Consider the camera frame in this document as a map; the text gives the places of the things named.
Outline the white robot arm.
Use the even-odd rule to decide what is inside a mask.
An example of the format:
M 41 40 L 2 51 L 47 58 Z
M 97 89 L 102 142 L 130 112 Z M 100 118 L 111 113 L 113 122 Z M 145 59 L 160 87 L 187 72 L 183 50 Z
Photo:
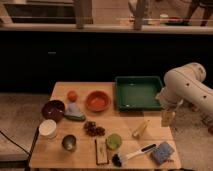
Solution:
M 186 100 L 201 110 L 202 122 L 213 135 L 213 89 L 203 83 L 205 78 L 205 68 L 195 62 L 173 68 L 164 75 L 165 86 L 156 95 L 163 108 L 163 127 L 171 124 L 175 110 Z

